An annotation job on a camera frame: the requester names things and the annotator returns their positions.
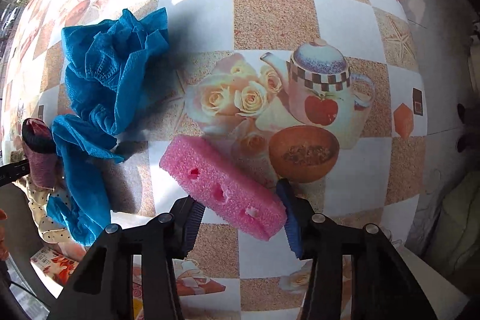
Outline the floral printed box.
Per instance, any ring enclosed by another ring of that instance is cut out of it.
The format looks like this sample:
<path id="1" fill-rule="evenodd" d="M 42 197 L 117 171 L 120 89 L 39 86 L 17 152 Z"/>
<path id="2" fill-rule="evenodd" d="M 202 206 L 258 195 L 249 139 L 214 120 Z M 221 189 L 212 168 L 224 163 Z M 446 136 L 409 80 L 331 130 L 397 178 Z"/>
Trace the floral printed box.
<path id="1" fill-rule="evenodd" d="M 50 247 L 43 247 L 30 258 L 33 266 L 44 276 L 64 287 L 78 266 L 78 262 Z"/>

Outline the striped navy pink sock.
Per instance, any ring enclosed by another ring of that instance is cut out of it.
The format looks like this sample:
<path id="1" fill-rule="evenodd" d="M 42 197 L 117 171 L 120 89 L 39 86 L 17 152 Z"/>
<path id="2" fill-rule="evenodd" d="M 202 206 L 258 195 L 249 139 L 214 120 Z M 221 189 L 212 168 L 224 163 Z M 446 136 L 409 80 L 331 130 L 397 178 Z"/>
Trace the striped navy pink sock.
<path id="1" fill-rule="evenodd" d="M 32 182 L 40 188 L 54 188 L 58 157 L 50 129 L 39 118 L 27 118 L 22 125 L 22 142 Z"/>

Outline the checkered patterned tablecloth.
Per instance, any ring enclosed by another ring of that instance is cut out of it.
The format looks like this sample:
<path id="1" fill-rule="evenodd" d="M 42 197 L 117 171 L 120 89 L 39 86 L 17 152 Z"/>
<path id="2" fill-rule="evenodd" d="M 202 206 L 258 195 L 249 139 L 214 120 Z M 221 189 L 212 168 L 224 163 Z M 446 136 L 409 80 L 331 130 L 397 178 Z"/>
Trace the checkered patterned tablecloth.
<path id="1" fill-rule="evenodd" d="M 145 109 L 119 136 L 123 163 L 103 167 L 112 219 L 140 223 L 170 209 L 183 189 L 160 167 L 180 134 L 203 136 L 249 176 L 274 188 L 273 150 L 320 156 L 331 169 L 291 177 L 295 191 L 336 223 L 377 223 L 394 244 L 412 225 L 425 157 L 423 83 L 397 0 L 2 0 L 13 40 L 2 68 L 4 157 L 20 127 L 70 112 L 61 46 L 66 26 L 138 18 L 166 9 L 171 49 L 146 73 Z"/>

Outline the white polka dot cloth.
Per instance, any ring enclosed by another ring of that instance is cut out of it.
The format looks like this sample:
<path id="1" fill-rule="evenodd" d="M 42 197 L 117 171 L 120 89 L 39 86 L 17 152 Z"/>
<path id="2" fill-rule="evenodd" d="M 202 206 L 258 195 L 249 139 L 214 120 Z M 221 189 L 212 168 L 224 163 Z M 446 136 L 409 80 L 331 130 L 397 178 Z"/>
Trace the white polka dot cloth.
<path id="1" fill-rule="evenodd" d="M 43 241 L 48 244 L 72 242 L 72 236 L 67 227 L 47 216 L 47 203 L 50 198 L 60 201 L 62 205 L 70 206 L 69 196 L 62 186 L 40 188 L 34 184 L 30 175 L 17 179 L 14 185 L 26 196 L 32 219 Z"/>

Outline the blue crumpled cloth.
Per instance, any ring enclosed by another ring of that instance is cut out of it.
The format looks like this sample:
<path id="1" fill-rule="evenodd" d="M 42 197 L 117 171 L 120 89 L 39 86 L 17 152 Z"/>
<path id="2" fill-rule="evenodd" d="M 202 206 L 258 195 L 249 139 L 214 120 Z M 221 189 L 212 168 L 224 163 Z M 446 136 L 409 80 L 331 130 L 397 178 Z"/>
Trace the blue crumpled cloth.
<path id="1" fill-rule="evenodd" d="M 111 221 L 111 206 L 98 159 L 122 163 L 117 136 L 134 119 L 148 62 L 169 49 L 168 14 L 158 9 L 62 30 L 67 60 L 64 84 L 72 113 L 58 115 L 50 130 L 64 166 L 70 203 L 49 200 L 47 214 L 72 239 L 91 246 Z"/>

